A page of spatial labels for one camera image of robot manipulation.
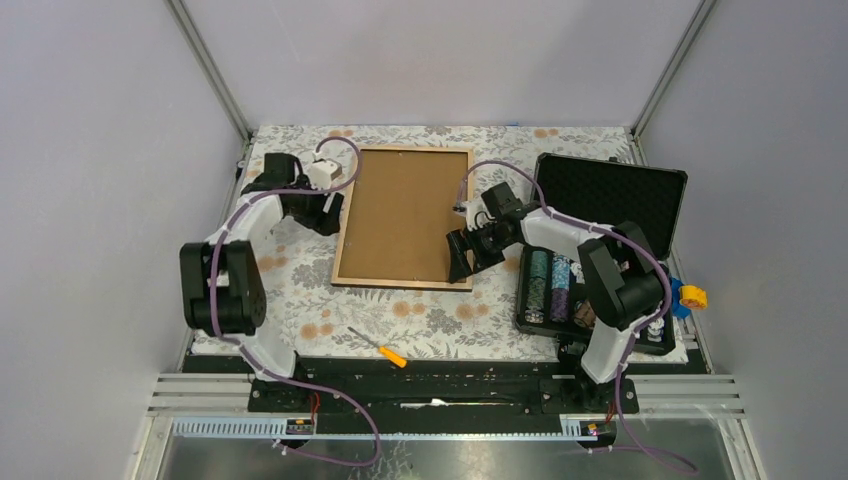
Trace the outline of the black picture frame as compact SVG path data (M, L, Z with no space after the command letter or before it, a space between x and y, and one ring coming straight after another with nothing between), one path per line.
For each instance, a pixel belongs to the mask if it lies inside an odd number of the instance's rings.
M366 146L345 201L330 283L469 292L470 279L449 283L447 233L465 225L453 207L474 163L468 147Z

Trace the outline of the orange handled screwdriver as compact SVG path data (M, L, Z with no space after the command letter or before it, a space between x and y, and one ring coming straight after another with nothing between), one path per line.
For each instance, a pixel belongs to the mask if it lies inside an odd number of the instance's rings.
M355 336L357 336L361 340L365 341L370 346L374 347L384 358L389 360L396 367L401 368L401 369L404 369L404 368L407 367L408 360L406 358L404 358L403 356L399 355L398 353L394 352L393 350L389 349L388 347L386 347L382 344L379 344L378 342L370 339L368 336L362 334L361 332L354 329L353 327L348 326L347 329L351 333L353 333Z

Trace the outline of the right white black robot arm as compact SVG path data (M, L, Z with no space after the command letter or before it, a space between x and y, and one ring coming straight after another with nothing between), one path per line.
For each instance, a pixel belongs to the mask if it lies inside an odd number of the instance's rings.
M523 203L506 183L474 200L458 198L452 209L465 226L446 236L451 284L503 262L504 250L516 243L580 265L596 323L581 358L586 377L575 382L573 396L583 410L601 410L613 398L610 381L623 374L637 332L671 305L670 281L641 228L631 221L588 222L541 200Z

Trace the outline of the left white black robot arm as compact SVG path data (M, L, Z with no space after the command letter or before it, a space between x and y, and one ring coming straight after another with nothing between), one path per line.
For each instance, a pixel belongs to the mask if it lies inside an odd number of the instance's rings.
M237 347L259 379L275 381L272 398L288 411L307 404L311 387L295 374L296 350L280 340L267 319L256 250L285 218L322 236L338 233L344 196L329 189L341 175L333 160L303 166L294 155L268 154L263 171L244 186L224 224L179 251L188 327Z

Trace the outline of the black poker chip case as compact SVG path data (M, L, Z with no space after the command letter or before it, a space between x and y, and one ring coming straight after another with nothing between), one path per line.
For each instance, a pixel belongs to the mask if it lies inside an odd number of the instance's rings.
M589 222L636 223L655 257L668 259L688 176L681 170L553 153L538 156L533 199ZM521 254L516 328L564 344L587 345L595 325L581 265L538 247Z

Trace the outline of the yellow blue tape dispenser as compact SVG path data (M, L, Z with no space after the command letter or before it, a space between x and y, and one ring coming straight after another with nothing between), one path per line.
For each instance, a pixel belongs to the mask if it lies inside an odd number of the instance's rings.
M686 319L693 311L702 311L708 307L708 295L705 290L692 284L685 284L676 277L672 277L670 281L671 312L674 317Z

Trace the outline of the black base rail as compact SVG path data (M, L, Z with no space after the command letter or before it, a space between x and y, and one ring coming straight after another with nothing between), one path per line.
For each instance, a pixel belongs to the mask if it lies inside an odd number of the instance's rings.
M579 398L588 384L577 380L578 362L413 360L404 368L380 359L303 358L300 386L256 378L237 356L193 356L187 373L238 374L246 380L250 413L314 415L321 434L369 433L366 420L342 391L363 405L381 434L535 434L557 430L560 414L605 418L612 393L589 404Z

